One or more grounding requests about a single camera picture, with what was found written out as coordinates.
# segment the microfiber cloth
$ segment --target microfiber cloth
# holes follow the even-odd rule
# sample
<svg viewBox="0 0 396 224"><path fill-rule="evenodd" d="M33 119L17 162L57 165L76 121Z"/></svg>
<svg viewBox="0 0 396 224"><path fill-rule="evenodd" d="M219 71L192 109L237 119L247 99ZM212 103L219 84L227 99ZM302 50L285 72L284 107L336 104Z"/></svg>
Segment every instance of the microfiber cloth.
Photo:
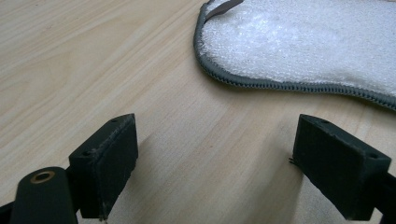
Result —
<svg viewBox="0 0 396 224"><path fill-rule="evenodd" d="M245 0L207 15L195 55L217 80L247 88L358 96L396 110L396 3Z"/></svg>

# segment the wood grain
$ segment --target wood grain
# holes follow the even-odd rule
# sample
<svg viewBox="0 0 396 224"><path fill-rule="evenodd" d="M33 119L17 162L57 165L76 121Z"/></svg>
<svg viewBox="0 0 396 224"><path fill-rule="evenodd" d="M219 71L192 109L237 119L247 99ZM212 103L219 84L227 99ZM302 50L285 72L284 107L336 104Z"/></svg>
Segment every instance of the wood grain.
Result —
<svg viewBox="0 0 396 224"><path fill-rule="evenodd" d="M109 223L346 223L288 164L299 114L396 158L396 113L218 83L192 50L203 2L1 1L0 204L25 175L67 167L104 122L135 113L140 157Z"/></svg>

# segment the terry cloth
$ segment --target terry cloth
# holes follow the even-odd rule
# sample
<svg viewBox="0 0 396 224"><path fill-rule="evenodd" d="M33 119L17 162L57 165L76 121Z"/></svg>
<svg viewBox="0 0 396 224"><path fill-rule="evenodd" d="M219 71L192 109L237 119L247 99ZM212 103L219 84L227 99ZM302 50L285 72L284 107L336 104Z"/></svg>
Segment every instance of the terry cloth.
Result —
<svg viewBox="0 0 396 224"><path fill-rule="evenodd" d="M205 22L194 48L220 81L247 88L358 96L396 110L396 3L245 0Z"/></svg>

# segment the clamp jaw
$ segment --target clamp jaw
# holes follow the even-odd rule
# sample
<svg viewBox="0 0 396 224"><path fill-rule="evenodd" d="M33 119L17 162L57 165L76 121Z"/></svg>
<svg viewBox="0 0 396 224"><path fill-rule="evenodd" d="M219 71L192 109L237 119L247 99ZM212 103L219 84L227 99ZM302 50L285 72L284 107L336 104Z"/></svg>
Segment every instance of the clamp jaw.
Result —
<svg viewBox="0 0 396 224"><path fill-rule="evenodd" d="M103 125L70 156L70 166L47 167L24 177L15 202L0 208L0 223L78 223L107 219L138 157L134 114Z"/></svg>
<svg viewBox="0 0 396 224"><path fill-rule="evenodd" d="M300 115L293 158L309 180L348 220L396 223L396 178L391 158L325 119Z"/></svg>

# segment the screw hole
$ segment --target screw hole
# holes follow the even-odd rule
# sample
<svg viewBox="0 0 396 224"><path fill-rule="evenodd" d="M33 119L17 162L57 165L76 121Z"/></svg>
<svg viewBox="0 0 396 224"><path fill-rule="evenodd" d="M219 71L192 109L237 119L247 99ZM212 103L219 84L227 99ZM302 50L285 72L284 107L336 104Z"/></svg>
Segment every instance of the screw hole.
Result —
<svg viewBox="0 0 396 224"><path fill-rule="evenodd" d="M91 156L91 154L94 153L95 151L96 151L96 148L93 148L93 149L91 149L91 150L84 151L84 152L82 153L82 155L83 155L83 156Z"/></svg>
<svg viewBox="0 0 396 224"><path fill-rule="evenodd" d="M49 181L55 176L55 173L53 171L44 171L39 174L36 174L30 179L30 182L33 184L41 184L46 181Z"/></svg>
<svg viewBox="0 0 396 224"><path fill-rule="evenodd" d="M376 155L376 154L374 154L374 153L370 153L370 154L369 154L369 157L370 157L370 158L373 158L373 159L377 159L377 158L378 158L378 155Z"/></svg>

